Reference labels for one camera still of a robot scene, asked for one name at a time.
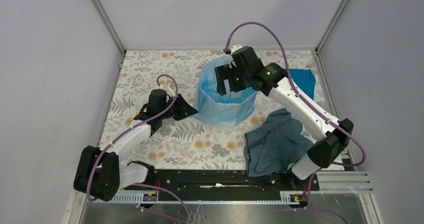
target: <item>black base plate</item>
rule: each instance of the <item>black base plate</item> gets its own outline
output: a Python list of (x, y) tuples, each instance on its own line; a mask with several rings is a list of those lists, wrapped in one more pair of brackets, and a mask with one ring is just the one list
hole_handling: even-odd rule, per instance
[[(293, 183), (292, 174), (273, 173), (247, 177), (245, 170), (175, 170), (156, 169), (150, 182), (159, 181), (160, 187), (174, 192), (183, 201), (280, 201), (280, 191), (301, 191), (308, 180)], [(221, 184), (224, 187), (211, 187)], [(125, 190), (145, 190), (128, 186)], [(312, 191), (320, 189), (318, 180), (312, 182)], [(159, 191), (158, 201), (175, 201), (170, 194)]]

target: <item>orange flower pattern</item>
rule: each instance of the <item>orange flower pattern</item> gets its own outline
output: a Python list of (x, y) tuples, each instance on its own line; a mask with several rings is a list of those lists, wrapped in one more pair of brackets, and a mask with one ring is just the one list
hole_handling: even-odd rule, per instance
[[(265, 65), (271, 62), (284, 64), (280, 51), (257, 50), (256, 54)], [(286, 54), (291, 68), (311, 69), (315, 74), (314, 100), (328, 111), (312, 53), (309, 50), (287, 50)], [(170, 73), (178, 83), (178, 92), (192, 105), (202, 67), (222, 56), (220, 50), (128, 50), (99, 142), (108, 143), (128, 129), (147, 103), (152, 89), (157, 87), (159, 74)], [(166, 77), (160, 78), (159, 83), (169, 84), (174, 89), (174, 83)], [(255, 102), (256, 110), (237, 126), (208, 126), (193, 117), (181, 121), (165, 119), (162, 127), (137, 145), (121, 165), (142, 161), (154, 164), (158, 169), (244, 169), (245, 133), (260, 127), (271, 112), (282, 108), (261, 93)], [(302, 134), (313, 140), (306, 130)], [(341, 167), (330, 166), (329, 170), (341, 170)]]

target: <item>gray cloth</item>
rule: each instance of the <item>gray cloth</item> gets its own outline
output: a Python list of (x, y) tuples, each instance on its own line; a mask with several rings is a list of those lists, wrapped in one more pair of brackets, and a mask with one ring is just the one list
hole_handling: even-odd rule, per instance
[(285, 173), (313, 143), (302, 135), (303, 125), (285, 108), (269, 114), (263, 125), (246, 133), (244, 156), (248, 177)]

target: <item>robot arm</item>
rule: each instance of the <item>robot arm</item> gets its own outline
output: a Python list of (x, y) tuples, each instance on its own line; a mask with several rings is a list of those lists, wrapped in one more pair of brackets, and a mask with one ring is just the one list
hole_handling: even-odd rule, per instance
[[(159, 115), (167, 107), (169, 107), (168, 110)], [(79, 159), (73, 188), (86, 193), (93, 166), (102, 152), (104, 154), (100, 158), (91, 181), (91, 196), (107, 202), (114, 197), (118, 189), (134, 183), (144, 183), (148, 172), (154, 168), (153, 166), (140, 161), (120, 166), (120, 162), (138, 144), (152, 136), (162, 126), (164, 119), (173, 118), (180, 121), (196, 113), (198, 111), (191, 107), (181, 94), (175, 96), (169, 86), (161, 85), (160, 89), (152, 90), (148, 103), (143, 105), (139, 114), (134, 117), (129, 129), (111, 143), (105, 143), (98, 147), (89, 145), (84, 148)]]
[(339, 123), (348, 133), (352, 133), (353, 123), (349, 119), (340, 121), (326, 112), (308, 97), (300, 88), (297, 93), (290, 85), (287, 72), (276, 63), (267, 66), (256, 56), (249, 46), (231, 47), (230, 63), (215, 68), (217, 91), (225, 95), (224, 81), (228, 80), (231, 92), (239, 92), (248, 87), (261, 91), (265, 96), (282, 104), (299, 119), (317, 141), (307, 153), (289, 170), (298, 179), (304, 180), (320, 168), (327, 168), (347, 146), (349, 139), (325, 119), (316, 114), (300, 96), (323, 113), (333, 123)]

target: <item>wire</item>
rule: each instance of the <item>wire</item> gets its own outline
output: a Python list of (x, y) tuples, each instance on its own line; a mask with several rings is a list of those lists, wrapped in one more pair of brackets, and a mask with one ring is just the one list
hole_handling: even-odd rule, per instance
[[(157, 83), (157, 85), (158, 86), (160, 86), (160, 84), (159, 84), (159, 79), (161, 78), (161, 77), (167, 77), (167, 78), (170, 78), (172, 81), (173, 81), (173, 83), (175, 84), (175, 96), (177, 96), (178, 95), (178, 86), (177, 86), (177, 81), (175, 81), (175, 79), (172, 77), (172, 76), (170, 76), (170, 75), (167, 75), (167, 74), (162, 74), (162, 75), (159, 75), (157, 78), (156, 78), (156, 83)], [(175, 103), (175, 101), (177, 100), (177, 98), (174, 98), (172, 101), (171, 101), (171, 103), (170, 103), (170, 105), (168, 106), (168, 107), (166, 107), (163, 111), (161, 111), (161, 112), (159, 112), (157, 115), (154, 115), (154, 116), (152, 116), (152, 117), (150, 117), (149, 119), (147, 119), (147, 120), (144, 120), (144, 121), (142, 121), (142, 122), (140, 122), (140, 123), (138, 123), (138, 124), (136, 124), (136, 125), (134, 125), (132, 128), (128, 128), (128, 129), (126, 129), (124, 132), (122, 132), (121, 134), (119, 134), (113, 141), (112, 141), (112, 143), (111, 144), (108, 144), (101, 152), (100, 152), (100, 154), (98, 155), (98, 157), (97, 157), (97, 159), (95, 160), (95, 162), (94, 162), (94, 165), (93, 165), (93, 168), (92, 168), (92, 170), (91, 170), (91, 173), (90, 173), (90, 176), (89, 176), (89, 178), (88, 178), (88, 183), (87, 183), (87, 191), (85, 192), (86, 193), (86, 197), (87, 197), (87, 200), (89, 201), (89, 202), (94, 202), (95, 200), (97, 200), (97, 198), (91, 198), (91, 196), (90, 196), (90, 188), (91, 188), (91, 186), (92, 186), (92, 182), (93, 182), (93, 177), (94, 177), (94, 173), (96, 172), (96, 168), (97, 168), (97, 166), (99, 165), (99, 162), (100, 162), (100, 159), (102, 158), (102, 156), (105, 154), (105, 152), (109, 149), (109, 148), (111, 148), (111, 146), (113, 145), (113, 144), (115, 144), (119, 139), (121, 139), (123, 136), (125, 136), (127, 133), (129, 133), (129, 132), (131, 132), (134, 128), (137, 128), (137, 127), (139, 127), (139, 126), (141, 126), (141, 125), (144, 125), (144, 124), (146, 124), (146, 123), (148, 123), (148, 122), (150, 122), (151, 120), (153, 120), (153, 119), (155, 119), (155, 118), (157, 118), (157, 117), (160, 117), (162, 114), (164, 114), (164, 113), (166, 113), (171, 107), (172, 107), (172, 105), (174, 105), (174, 103)]]
[(306, 195), (306, 193), (308, 193), (308, 185), (304, 186), (302, 197), (304, 197)]
[(129, 133), (129, 132), (131, 132), (134, 128), (137, 128), (137, 127), (139, 127), (139, 126), (141, 126), (141, 125), (143, 125), (143, 124), (145, 124), (145, 123), (148, 123), (148, 122), (150, 122), (151, 120), (153, 120), (153, 119), (155, 119), (155, 118), (157, 118), (157, 117), (160, 117), (162, 114), (164, 114), (164, 113), (166, 113), (173, 105), (174, 105), (174, 103), (175, 103), (175, 101), (177, 100), (177, 96), (178, 96), (178, 86), (177, 86), (177, 82), (175, 81), (175, 79), (172, 77), (172, 76), (170, 76), (170, 75), (167, 75), (167, 74), (162, 74), (162, 75), (159, 75), (158, 77), (157, 77), (157, 79), (156, 79), (156, 83), (157, 83), (157, 85), (158, 86), (160, 86), (161, 84), (159, 83), (159, 79), (161, 78), (161, 77), (167, 77), (167, 78), (170, 78), (172, 81), (173, 81), (173, 83), (175, 84), (175, 98), (171, 101), (171, 104), (168, 106), (168, 107), (166, 107), (165, 108), (165, 110), (163, 110), (163, 111), (161, 111), (161, 112), (159, 112), (157, 115), (154, 115), (154, 116), (152, 116), (152, 117), (150, 117), (149, 119), (147, 119), (147, 120), (144, 120), (144, 121), (142, 121), (142, 122), (140, 122), (140, 123), (138, 123), (138, 124), (136, 124), (136, 125), (134, 125), (132, 128), (128, 128), (128, 129), (126, 129), (124, 132), (122, 132), (121, 134), (119, 134), (113, 141), (112, 141), (112, 144), (115, 144), (119, 139), (121, 139), (123, 136), (125, 136), (125, 134), (127, 134), (127, 133)]
[(147, 208), (144, 208), (143, 210), (146, 210), (146, 211), (148, 211), (148, 212), (151, 212), (151, 213), (154, 213), (154, 214), (158, 214), (158, 215), (161, 215), (162, 217), (166, 217), (166, 218), (169, 218), (169, 219), (171, 219), (171, 220), (174, 220), (174, 221), (177, 221), (177, 222), (182, 222), (182, 223), (188, 223), (189, 221), (190, 221), (190, 211), (189, 211), (189, 209), (187, 208), (187, 205), (175, 194), (175, 193), (173, 193), (172, 191), (170, 191), (170, 190), (168, 190), (168, 189), (165, 189), (165, 188), (162, 188), (162, 187), (159, 187), (159, 186), (154, 186), (154, 185), (146, 185), (146, 184), (142, 184), (142, 183), (134, 183), (134, 184), (132, 184), (133, 186), (138, 186), (138, 187), (144, 187), (144, 188), (151, 188), (151, 189), (159, 189), (159, 190), (161, 190), (161, 191), (164, 191), (164, 192), (167, 192), (167, 193), (169, 193), (169, 194), (171, 194), (175, 199), (177, 199), (181, 204), (182, 204), (182, 206), (184, 207), (184, 209), (185, 209), (185, 212), (187, 213), (187, 219), (185, 219), (185, 220), (182, 220), (182, 219), (178, 219), (178, 218), (175, 218), (175, 217), (172, 217), (172, 216), (170, 216), (170, 215), (167, 215), (167, 214), (164, 214), (164, 213), (162, 213), (162, 212), (159, 212), (159, 211), (155, 211), (155, 210), (150, 210), (150, 209), (147, 209)]
[[(318, 116), (320, 116), (322, 119), (325, 120), (326, 123), (332, 125), (334, 128), (338, 129), (339, 131), (341, 131), (344, 135), (346, 135), (347, 138), (351, 139), (360, 149), (360, 151), (362, 152), (362, 160), (358, 163), (354, 163), (354, 164), (348, 164), (348, 163), (339, 163), (339, 162), (332, 162), (333, 165), (339, 165), (339, 166), (344, 166), (344, 167), (357, 167), (362, 165), (365, 160), (367, 159), (367, 153), (365, 152), (364, 147), (359, 143), (359, 141), (354, 138), (351, 134), (349, 134), (347, 131), (345, 131), (342, 127), (340, 127), (338, 124), (332, 122), (328, 117), (326, 117), (323, 113), (321, 113), (318, 109), (316, 109), (314, 107), (314, 105), (312, 105), (304, 96), (302, 96), (299, 93), (299, 90), (296, 88), (295, 83), (293, 82), (292, 79), (292, 74), (290, 73), (290, 67), (289, 67), (289, 62), (287, 61), (287, 56), (286, 56), (286, 52), (284, 51), (283, 45), (281, 44), (280, 40), (278, 39), (277, 35), (271, 30), (269, 29), (266, 25), (260, 23), (260, 22), (256, 22), (256, 21), (248, 21), (245, 23), (242, 23), (240, 25), (238, 25), (236, 28), (234, 28), (234, 30), (232, 30), (232, 32), (230, 33), (230, 35), (228, 36), (228, 40), (226, 41), (226, 45), (224, 49), (228, 49), (230, 46), (230, 41), (231, 38), (233, 38), (234, 33), (241, 27), (246, 26), (246, 25), (258, 25), (260, 27), (263, 27), (264, 29), (266, 29), (275, 39), (275, 41), (278, 43), (279, 48), (281, 49), (282, 52), (282, 57), (284, 59), (284, 64), (285, 64), (285, 69), (287, 71), (287, 76), (288, 76), (288, 82), (290, 83), (291, 89), (293, 89), (294, 93), (296, 93), (296, 95), (309, 107), (313, 110), (314, 113), (316, 113)], [(310, 203), (312, 203), (313, 209), (316, 210), (316, 212), (325, 220), (327, 220), (328, 222), (332, 223), (332, 224), (336, 224), (336, 222), (333, 222), (332, 220), (330, 220), (328, 217), (324, 216), (320, 211), (325, 211), (325, 212), (331, 212), (333, 214), (335, 214), (336, 216), (338, 216), (339, 218), (341, 218), (346, 224), (348, 223), (348, 221), (341, 216), (340, 214), (338, 214), (335, 211), (329, 210), (329, 209), (325, 209), (325, 208), (319, 208), (317, 206), (315, 206), (314, 202), (312, 201), (311, 198), (311, 184), (312, 184), (312, 179), (315, 175), (315, 172), (312, 173), (309, 177), (309, 185), (308, 185), (308, 196), (309, 196), (309, 200)]]
[[(121, 134), (119, 134), (113, 141), (112, 141), (112, 143), (111, 144), (108, 144), (101, 152), (100, 152), (100, 154), (97, 156), (97, 158), (96, 158), (96, 160), (95, 160), (95, 162), (94, 162), (94, 165), (93, 165), (93, 168), (92, 168), (92, 170), (91, 170), (91, 173), (90, 173), (90, 176), (89, 176), (89, 178), (88, 178), (88, 183), (87, 183), (87, 190), (85, 191), (85, 193), (86, 193), (86, 198), (87, 198), (87, 201), (89, 201), (89, 202), (94, 202), (95, 200), (97, 200), (97, 198), (91, 198), (91, 196), (90, 196), (90, 189), (91, 189), (91, 186), (92, 186), (92, 182), (93, 182), (93, 177), (94, 177), (94, 174), (95, 174), (95, 172), (96, 172), (96, 168), (97, 168), (97, 166), (99, 165), (99, 162), (100, 162), (100, 160), (102, 159), (102, 157), (103, 157), (103, 155), (106, 153), (106, 151), (109, 149), (109, 148), (111, 148), (111, 146), (113, 145), (113, 144), (115, 144), (117, 141), (119, 141), (119, 139), (121, 139), (123, 136), (125, 136), (125, 134), (127, 134), (127, 133), (129, 133), (129, 132), (131, 132), (133, 129), (135, 129), (135, 128), (137, 128), (137, 127), (139, 127), (139, 126), (141, 126), (141, 125), (144, 125), (144, 124), (146, 124), (147, 122), (150, 122), (151, 120), (153, 120), (153, 119), (155, 119), (155, 118), (157, 118), (157, 117), (160, 117), (162, 114), (164, 114), (164, 113), (166, 113), (173, 105), (174, 105), (174, 103), (175, 103), (175, 101), (177, 100), (177, 95), (178, 95), (178, 86), (177, 86), (177, 82), (175, 81), (175, 79), (172, 77), (172, 76), (170, 76), (170, 75), (168, 75), (168, 74), (161, 74), (161, 75), (159, 75), (158, 77), (157, 77), (157, 79), (156, 79), (156, 83), (157, 83), (157, 85), (158, 86), (160, 86), (160, 84), (159, 84), (159, 79), (161, 78), (161, 77), (167, 77), (167, 78), (169, 78), (169, 79), (171, 79), (172, 81), (173, 81), (173, 83), (175, 84), (175, 98), (171, 101), (171, 103), (170, 103), (170, 105), (168, 106), (168, 107), (166, 107), (163, 111), (161, 111), (160, 113), (158, 113), (157, 115), (154, 115), (154, 116), (152, 116), (152, 117), (150, 117), (149, 119), (147, 119), (147, 120), (144, 120), (144, 121), (142, 121), (142, 122), (140, 122), (140, 123), (138, 123), (138, 124), (136, 124), (136, 125), (134, 125), (132, 128), (129, 128), (129, 129), (127, 129), (127, 130), (125, 130), (124, 132), (122, 132)], [(185, 222), (185, 223), (187, 223), (188, 221), (190, 221), (190, 212), (189, 212), (189, 210), (187, 209), (187, 206), (186, 206), (186, 204), (177, 196), (177, 195), (175, 195), (173, 192), (171, 192), (170, 190), (167, 190), (167, 189), (165, 189), (165, 188), (162, 188), (162, 187), (158, 187), (158, 186), (151, 186), (151, 185), (146, 185), (146, 184), (141, 184), (141, 183), (134, 183), (133, 184), (133, 186), (140, 186), (140, 187), (147, 187), (147, 188), (154, 188), (154, 189), (159, 189), (159, 190), (162, 190), (162, 191), (164, 191), (164, 192), (167, 192), (167, 193), (169, 193), (169, 194), (171, 194), (172, 196), (174, 196), (180, 203), (182, 203), (182, 205), (184, 206), (184, 209), (185, 209), (185, 211), (187, 212), (187, 219), (186, 220), (180, 220), (180, 219), (177, 219), (177, 218), (174, 218), (174, 217), (172, 217), (172, 216), (168, 216), (168, 215), (166, 215), (166, 214), (164, 214), (164, 213), (161, 213), (161, 212), (158, 212), (158, 211), (154, 211), (154, 210), (149, 210), (149, 209), (145, 209), (145, 210), (147, 210), (147, 211), (149, 211), (149, 212), (152, 212), (152, 213), (155, 213), (155, 214), (158, 214), (158, 215), (161, 215), (161, 216), (163, 216), (163, 217), (167, 217), (167, 218), (169, 218), (169, 219), (172, 219), (172, 220), (174, 220), (174, 221), (177, 221), (177, 222)]]
[(298, 212), (298, 211), (306, 211), (306, 210), (319, 210), (318, 213), (320, 213), (320, 212), (328, 212), (328, 213), (334, 214), (337, 217), (339, 217), (340, 219), (342, 219), (344, 221), (344, 223), (346, 223), (346, 224), (348, 223), (348, 220), (346, 220), (346, 218), (344, 218), (342, 215), (340, 215), (339, 213), (337, 213), (337, 212), (335, 212), (333, 210), (327, 209), (327, 208), (321, 208), (321, 207), (317, 207), (317, 208), (314, 208), (314, 207), (303, 207), (303, 208), (295, 208), (295, 209), (283, 209), (281, 211), (282, 212)]
[[(311, 196), (311, 186), (312, 186), (312, 179), (314, 178), (314, 176), (315, 176), (315, 172), (314, 173), (312, 173), (311, 175), (310, 175), (310, 177), (309, 177), (309, 183), (308, 183), (308, 186), (309, 186), (309, 188), (307, 189), (307, 196), (309, 197), (309, 201), (310, 201), (310, 203), (312, 204), (312, 206), (313, 206), (313, 208), (316, 210), (316, 212), (322, 217), (322, 218), (324, 218), (325, 220), (327, 220), (329, 223), (332, 223), (332, 224), (337, 224), (336, 222), (334, 222), (334, 221), (332, 221), (332, 220), (330, 220), (328, 217), (326, 217), (325, 215), (323, 215), (320, 211), (319, 211), (319, 207), (317, 207), (316, 205), (315, 205), (315, 203), (314, 203), (314, 201), (312, 200), (312, 196)], [(341, 216), (340, 214), (336, 214), (339, 218), (341, 218), (343, 221), (344, 221), (344, 223), (345, 224), (348, 224), (348, 221), (343, 217), (343, 216)]]
[(290, 67), (289, 67), (289, 62), (287, 61), (287, 56), (286, 56), (286, 52), (284, 51), (283, 45), (281, 44), (280, 40), (278, 39), (277, 35), (271, 30), (269, 29), (266, 25), (260, 23), (260, 22), (256, 22), (256, 21), (248, 21), (245, 23), (242, 23), (240, 25), (238, 25), (236, 28), (234, 28), (234, 30), (232, 30), (232, 32), (230, 33), (230, 35), (228, 36), (228, 40), (226, 41), (226, 45), (225, 45), (225, 49), (228, 49), (230, 46), (230, 41), (231, 38), (233, 38), (233, 34), (241, 27), (246, 26), (246, 25), (258, 25), (260, 27), (265, 28), (275, 39), (275, 41), (278, 43), (279, 48), (281, 49), (282, 52), (282, 57), (284, 59), (284, 64), (285, 64), (285, 69), (287, 71), (287, 76), (288, 76), (288, 82), (290, 83), (291, 88), (293, 89), (294, 93), (296, 93), (296, 95), (309, 107), (313, 110), (314, 113), (316, 113), (318, 116), (320, 116), (322, 119), (325, 120), (326, 123), (332, 125), (333, 127), (335, 127), (336, 129), (338, 129), (339, 131), (341, 131), (344, 135), (346, 135), (347, 138), (351, 139), (360, 149), (360, 151), (362, 152), (362, 160), (358, 163), (355, 164), (348, 164), (348, 163), (339, 163), (339, 162), (332, 162), (332, 164), (334, 165), (339, 165), (339, 166), (344, 166), (344, 167), (357, 167), (362, 165), (365, 160), (367, 159), (367, 153), (365, 152), (364, 147), (361, 145), (361, 143), (354, 138), (351, 134), (349, 134), (349, 132), (345, 131), (343, 128), (341, 128), (337, 123), (332, 122), (328, 117), (326, 117), (323, 113), (321, 113), (318, 109), (316, 109), (314, 107), (314, 105), (312, 105), (304, 96), (302, 96), (299, 93), (299, 90), (296, 88), (295, 83), (293, 82), (292, 79), (292, 74), (290, 73)]
[[(160, 182), (159, 180), (155, 180), (155, 181), (154, 181), (154, 185), (155, 185), (156, 187), (161, 187), (161, 182)], [(155, 190), (154, 190), (154, 194), (156, 195), (156, 198), (157, 198), (157, 196), (158, 196), (158, 189), (155, 189)]]

